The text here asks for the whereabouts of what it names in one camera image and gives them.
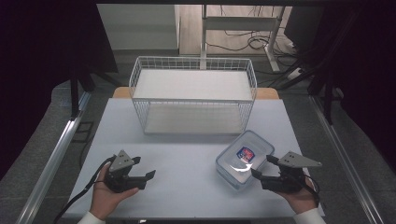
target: white wire basket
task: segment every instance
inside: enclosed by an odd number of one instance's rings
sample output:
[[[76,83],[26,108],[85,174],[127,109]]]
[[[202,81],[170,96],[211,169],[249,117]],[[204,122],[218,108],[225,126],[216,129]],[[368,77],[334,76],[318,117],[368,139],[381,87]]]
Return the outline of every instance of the white wire basket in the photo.
[[[144,133],[240,134],[257,81],[249,59],[138,57],[129,87]]]

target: wooden edge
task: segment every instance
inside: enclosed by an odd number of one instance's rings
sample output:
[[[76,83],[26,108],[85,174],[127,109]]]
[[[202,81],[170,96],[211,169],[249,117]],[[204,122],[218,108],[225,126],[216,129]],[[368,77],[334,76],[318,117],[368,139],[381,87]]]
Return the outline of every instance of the wooden edge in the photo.
[[[113,93],[113,98],[131,98],[129,87],[118,87]],[[257,88],[257,100],[278,100],[279,95],[274,88]]]

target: human hand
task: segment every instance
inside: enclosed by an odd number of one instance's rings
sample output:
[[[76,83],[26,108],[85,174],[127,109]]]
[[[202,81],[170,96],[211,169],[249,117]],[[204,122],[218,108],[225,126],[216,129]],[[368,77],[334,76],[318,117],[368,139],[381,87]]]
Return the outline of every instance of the human hand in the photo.
[[[308,177],[305,178],[305,183],[311,189],[314,188],[312,182],[309,180]],[[276,192],[278,195],[282,196],[283,198],[288,201],[291,209],[296,214],[301,214],[303,212],[309,211],[311,209],[317,208],[317,204],[315,202],[315,198],[308,190],[302,188],[300,191],[296,193],[284,193],[284,192]]]
[[[108,215],[110,215],[119,203],[135,195],[139,189],[128,189],[122,193],[115,193],[111,189],[109,189],[106,184],[103,182],[105,180],[106,171],[108,165],[105,165],[99,173],[98,178],[93,186],[93,195],[92,195],[92,203],[90,213],[101,220],[105,220]]]

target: white sleeve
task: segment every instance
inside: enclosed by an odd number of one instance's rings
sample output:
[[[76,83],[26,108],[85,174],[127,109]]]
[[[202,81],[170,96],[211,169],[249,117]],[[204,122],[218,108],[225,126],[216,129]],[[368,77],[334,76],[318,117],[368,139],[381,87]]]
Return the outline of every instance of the white sleeve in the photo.
[[[103,220],[95,217],[92,213],[87,212],[78,224],[106,224]]]
[[[325,224],[323,218],[320,216],[317,208],[311,209],[304,213],[295,215],[294,221],[297,224]]]

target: colorful label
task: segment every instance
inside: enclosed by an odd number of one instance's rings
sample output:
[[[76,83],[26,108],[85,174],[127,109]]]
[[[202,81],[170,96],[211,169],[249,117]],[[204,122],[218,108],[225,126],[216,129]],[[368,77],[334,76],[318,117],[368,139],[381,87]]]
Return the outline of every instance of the colorful label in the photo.
[[[247,147],[242,147],[236,156],[244,163],[250,163],[254,158],[254,152]]]

